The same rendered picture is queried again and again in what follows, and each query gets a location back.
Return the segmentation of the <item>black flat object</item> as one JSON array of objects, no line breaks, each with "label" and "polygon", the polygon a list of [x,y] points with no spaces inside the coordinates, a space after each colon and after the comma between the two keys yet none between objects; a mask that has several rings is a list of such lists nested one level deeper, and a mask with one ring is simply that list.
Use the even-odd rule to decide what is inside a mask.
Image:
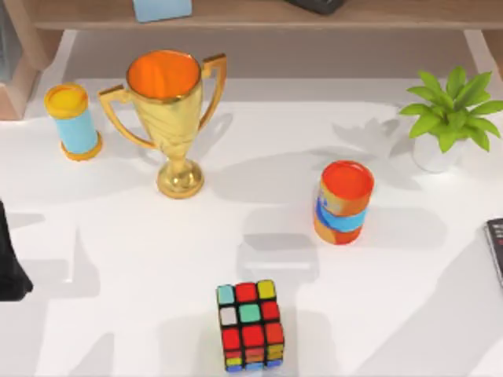
[{"label": "black flat object", "polygon": [[333,14],[345,0],[285,0],[289,4],[323,16]]}]

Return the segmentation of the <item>light blue box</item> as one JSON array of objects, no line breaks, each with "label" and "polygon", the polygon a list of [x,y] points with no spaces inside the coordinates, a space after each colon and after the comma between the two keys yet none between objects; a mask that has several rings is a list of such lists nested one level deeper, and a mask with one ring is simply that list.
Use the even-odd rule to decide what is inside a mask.
[{"label": "light blue box", "polygon": [[132,0],[135,18],[140,23],[191,16],[192,0]]}]

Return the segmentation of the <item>green plant in white pot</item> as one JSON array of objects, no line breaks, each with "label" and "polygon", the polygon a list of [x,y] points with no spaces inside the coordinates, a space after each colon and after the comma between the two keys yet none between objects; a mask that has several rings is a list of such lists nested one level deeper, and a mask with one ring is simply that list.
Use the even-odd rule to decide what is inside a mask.
[{"label": "green plant in white pot", "polygon": [[408,93],[421,101],[403,107],[399,114],[414,117],[409,129],[413,140],[413,160],[429,173],[449,170],[463,156],[465,145],[472,141],[485,152],[490,151],[492,135],[501,138],[489,115],[503,113],[503,100],[491,97],[487,88],[492,73],[485,71],[467,76],[462,66],[455,67],[443,85],[432,73],[418,72],[419,86]]}]

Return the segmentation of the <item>orange and blue can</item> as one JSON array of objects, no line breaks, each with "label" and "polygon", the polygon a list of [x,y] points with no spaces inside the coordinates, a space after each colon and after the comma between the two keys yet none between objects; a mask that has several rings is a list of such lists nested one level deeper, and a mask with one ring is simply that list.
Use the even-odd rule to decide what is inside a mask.
[{"label": "orange and blue can", "polygon": [[365,221],[374,177],[364,165],[337,160],[321,173],[314,205],[314,229],[324,241],[342,245],[356,240]]}]

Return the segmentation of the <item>multicoloured puzzle cube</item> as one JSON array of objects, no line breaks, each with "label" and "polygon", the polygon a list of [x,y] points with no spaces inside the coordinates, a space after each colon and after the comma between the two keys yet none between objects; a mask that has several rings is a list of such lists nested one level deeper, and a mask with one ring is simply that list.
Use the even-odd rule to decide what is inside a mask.
[{"label": "multicoloured puzzle cube", "polygon": [[225,370],[236,373],[282,365],[285,334],[274,282],[224,284],[215,294]]}]

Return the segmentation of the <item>gold trophy cup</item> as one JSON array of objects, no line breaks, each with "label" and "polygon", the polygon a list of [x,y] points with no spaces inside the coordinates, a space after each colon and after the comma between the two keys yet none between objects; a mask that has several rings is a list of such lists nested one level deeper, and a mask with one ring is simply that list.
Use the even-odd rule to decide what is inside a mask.
[{"label": "gold trophy cup", "polygon": [[[214,114],[226,76],[224,53],[199,62],[188,53],[160,49],[145,53],[130,64],[125,86],[99,92],[101,107],[124,137],[167,157],[156,180],[165,196],[189,198],[203,186],[199,165],[185,156]],[[114,101],[134,106],[148,139],[136,136],[121,123],[112,108]]]}]

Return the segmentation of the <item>wooden shelf unit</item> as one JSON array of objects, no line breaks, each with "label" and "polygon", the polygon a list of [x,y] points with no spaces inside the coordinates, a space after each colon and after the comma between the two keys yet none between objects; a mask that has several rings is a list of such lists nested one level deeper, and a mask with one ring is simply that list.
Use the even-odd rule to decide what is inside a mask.
[{"label": "wooden shelf unit", "polygon": [[76,65],[93,78],[121,76],[135,53],[156,45],[194,51],[255,52],[274,31],[305,46],[316,31],[354,30],[379,35],[401,30],[479,30],[503,78],[503,0],[343,0],[321,16],[285,0],[194,0],[189,17],[141,24],[132,0],[0,0],[23,49],[28,68],[45,71],[67,31],[90,37],[96,59]]}]

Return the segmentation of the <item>yellow and blue can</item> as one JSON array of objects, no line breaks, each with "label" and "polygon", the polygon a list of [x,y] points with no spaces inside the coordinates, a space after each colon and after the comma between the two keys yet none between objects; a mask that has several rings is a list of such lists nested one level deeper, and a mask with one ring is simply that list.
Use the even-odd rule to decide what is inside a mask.
[{"label": "yellow and blue can", "polygon": [[77,83],[53,86],[44,96],[48,115],[54,120],[61,149],[71,160],[84,161],[95,157],[102,147],[89,111],[87,91]]}]

